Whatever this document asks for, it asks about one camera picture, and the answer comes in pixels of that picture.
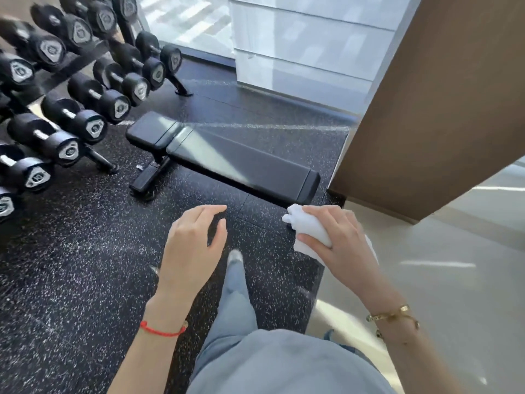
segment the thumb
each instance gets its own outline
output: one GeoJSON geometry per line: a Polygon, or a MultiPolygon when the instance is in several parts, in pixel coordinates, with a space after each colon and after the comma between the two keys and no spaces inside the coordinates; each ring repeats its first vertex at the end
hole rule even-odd
{"type": "Polygon", "coordinates": [[[212,240],[212,244],[209,249],[217,254],[220,258],[226,244],[226,238],[228,237],[228,231],[226,230],[226,218],[221,218],[219,224],[217,224],[217,231],[215,237],[212,240]]]}
{"type": "Polygon", "coordinates": [[[297,234],[297,239],[315,251],[325,263],[330,258],[332,251],[314,237],[307,234],[297,234]]]}

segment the white shoe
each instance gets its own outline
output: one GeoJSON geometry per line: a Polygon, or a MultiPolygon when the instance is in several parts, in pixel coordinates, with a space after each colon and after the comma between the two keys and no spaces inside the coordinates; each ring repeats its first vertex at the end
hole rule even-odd
{"type": "Polygon", "coordinates": [[[228,265],[232,261],[240,261],[241,263],[244,263],[243,254],[239,250],[230,251],[230,254],[228,254],[228,265]]]}

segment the speckled floor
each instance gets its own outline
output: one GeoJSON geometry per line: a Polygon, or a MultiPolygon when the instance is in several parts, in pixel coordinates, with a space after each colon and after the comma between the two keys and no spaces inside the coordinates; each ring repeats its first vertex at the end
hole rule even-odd
{"type": "Polygon", "coordinates": [[[179,98],[166,83],[112,128],[96,148],[121,166],[99,173],[89,161],[61,170],[45,193],[0,226],[0,392],[105,392],[153,294],[151,266],[170,224],[201,203],[226,203],[227,249],[188,317],[173,357],[167,392],[184,392],[216,315],[227,251],[245,255],[259,327],[304,332],[322,267],[292,250],[284,209],[182,167],[140,203],[129,194],[148,154],[128,144],[126,126],[155,110],[308,165],[321,173],[315,204],[337,203],[325,191],[350,118],[240,88],[235,73],[185,61],[180,78],[195,95],[179,98]]]}

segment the person's right hand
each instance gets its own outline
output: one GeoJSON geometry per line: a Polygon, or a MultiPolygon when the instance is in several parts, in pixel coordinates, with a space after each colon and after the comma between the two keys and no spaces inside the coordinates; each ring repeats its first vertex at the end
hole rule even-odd
{"type": "Polygon", "coordinates": [[[332,248],[306,234],[298,234],[298,240],[319,255],[339,282],[358,297],[364,296],[369,288],[376,286],[382,274],[354,213],[331,205],[303,206],[302,209],[317,217],[325,227],[332,248]]]}

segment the white towel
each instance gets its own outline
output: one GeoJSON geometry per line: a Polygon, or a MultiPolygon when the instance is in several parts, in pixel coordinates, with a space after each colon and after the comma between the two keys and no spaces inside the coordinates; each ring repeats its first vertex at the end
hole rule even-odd
{"type": "MultiPolygon", "coordinates": [[[[297,234],[307,234],[317,239],[326,247],[332,247],[332,241],[330,240],[328,233],[326,232],[323,225],[319,222],[317,217],[303,211],[300,205],[293,204],[288,208],[288,214],[282,216],[282,220],[286,224],[291,224],[292,228],[296,232],[296,241],[293,244],[293,250],[310,256],[311,258],[315,258],[317,261],[319,261],[319,263],[325,265],[321,258],[318,256],[318,254],[315,251],[313,251],[310,248],[310,246],[307,246],[304,242],[301,242],[297,239],[297,234]]],[[[374,257],[377,260],[377,256],[375,254],[374,248],[372,247],[371,240],[368,238],[368,236],[365,235],[365,237],[366,242],[370,246],[370,250],[372,250],[374,257]]]]}

